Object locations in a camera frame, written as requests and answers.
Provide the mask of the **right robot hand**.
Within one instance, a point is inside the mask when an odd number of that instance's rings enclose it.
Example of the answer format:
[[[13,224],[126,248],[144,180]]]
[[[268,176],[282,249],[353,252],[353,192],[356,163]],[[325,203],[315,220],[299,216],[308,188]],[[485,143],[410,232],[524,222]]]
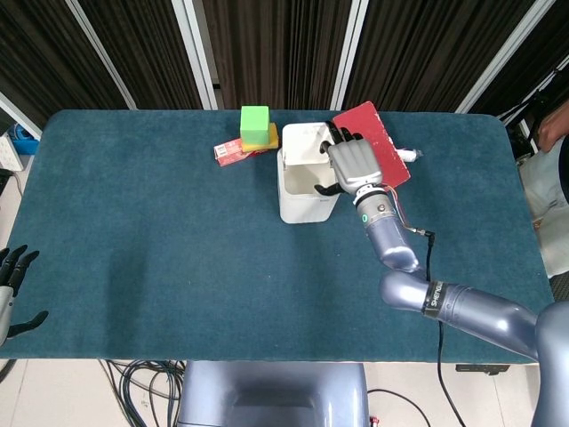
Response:
[[[338,128],[332,121],[325,123],[332,140],[322,141],[319,152],[328,156],[337,181],[329,187],[316,184],[316,192],[328,197],[340,193],[355,195],[366,185],[380,185],[382,171],[371,143],[361,133]]]

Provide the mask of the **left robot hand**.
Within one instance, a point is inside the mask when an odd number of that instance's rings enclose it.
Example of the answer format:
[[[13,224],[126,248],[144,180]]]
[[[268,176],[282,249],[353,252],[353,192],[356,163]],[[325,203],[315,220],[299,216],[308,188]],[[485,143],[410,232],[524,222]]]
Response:
[[[40,254],[39,251],[25,254],[27,249],[28,246],[23,245],[12,251],[8,247],[1,250],[1,345],[20,334],[38,328],[49,316],[47,310],[42,310],[27,322],[12,324],[14,301],[29,265]]]

